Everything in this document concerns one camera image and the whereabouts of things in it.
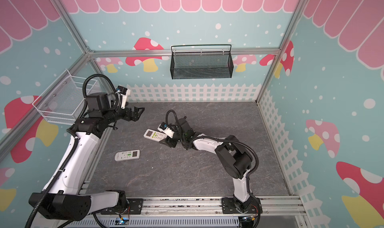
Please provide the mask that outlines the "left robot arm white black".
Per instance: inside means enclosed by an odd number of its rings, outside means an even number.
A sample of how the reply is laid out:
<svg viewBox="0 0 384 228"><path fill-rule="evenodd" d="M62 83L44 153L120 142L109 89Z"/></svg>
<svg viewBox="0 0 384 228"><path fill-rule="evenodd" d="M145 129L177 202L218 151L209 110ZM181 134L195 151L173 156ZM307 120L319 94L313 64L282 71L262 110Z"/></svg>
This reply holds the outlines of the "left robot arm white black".
<svg viewBox="0 0 384 228"><path fill-rule="evenodd" d="M87 93L87 85L94 78L103 78L109 84L113 101L108 93ZM63 220L65 225L80 221L88 215L96 217L103 210L111 210L119 215L130 208L126 193L122 190L108 190L102 193L81 195L90 158L94 154L106 129L116 128L118 120L136 122L145 108L128 108L128 88L115 87L104 74L87 77L82 86L84 106L67 132L71 135L68 148L54 175L39 193L30 196L33 207L25 226L32 227L37 214L46 219Z"/></svg>

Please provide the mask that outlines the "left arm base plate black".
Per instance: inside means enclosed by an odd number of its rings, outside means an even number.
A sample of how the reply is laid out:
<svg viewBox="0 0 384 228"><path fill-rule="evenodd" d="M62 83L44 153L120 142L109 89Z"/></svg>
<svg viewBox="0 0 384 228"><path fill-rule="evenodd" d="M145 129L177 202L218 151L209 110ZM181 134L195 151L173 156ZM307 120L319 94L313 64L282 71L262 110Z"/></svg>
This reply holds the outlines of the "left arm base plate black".
<svg viewBox="0 0 384 228"><path fill-rule="evenodd" d="M143 199L126 199L126 202L119 202L115 207L101 211L102 215L140 215L143 208Z"/></svg>

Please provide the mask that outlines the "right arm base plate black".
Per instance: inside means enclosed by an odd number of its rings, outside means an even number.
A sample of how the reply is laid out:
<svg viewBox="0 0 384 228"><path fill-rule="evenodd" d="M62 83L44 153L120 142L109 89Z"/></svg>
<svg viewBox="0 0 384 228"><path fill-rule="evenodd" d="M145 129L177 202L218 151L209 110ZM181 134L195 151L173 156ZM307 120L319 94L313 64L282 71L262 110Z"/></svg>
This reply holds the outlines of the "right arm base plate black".
<svg viewBox="0 0 384 228"><path fill-rule="evenodd" d="M244 203L235 197L224 197L221 200L223 214L262 214L259 198L249 197Z"/></svg>

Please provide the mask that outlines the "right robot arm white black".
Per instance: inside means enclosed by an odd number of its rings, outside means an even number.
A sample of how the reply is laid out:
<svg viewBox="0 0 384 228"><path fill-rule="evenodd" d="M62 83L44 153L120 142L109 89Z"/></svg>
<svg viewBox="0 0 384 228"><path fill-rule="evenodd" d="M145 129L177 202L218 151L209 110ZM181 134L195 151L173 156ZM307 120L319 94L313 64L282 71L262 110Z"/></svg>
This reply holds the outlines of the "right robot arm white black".
<svg viewBox="0 0 384 228"><path fill-rule="evenodd" d="M160 143L170 148L180 143L184 149L206 151L217 155L227 174L234 182L234 204L240 213L246 213L254 208L258 214L262 212L261 202L250 188L250 175L259 166L259 158L256 152L248 145L240 142L235 136L216 138L195 132L187 118L178 118L174 110L166 113L165 121L158 130L165 134Z"/></svg>

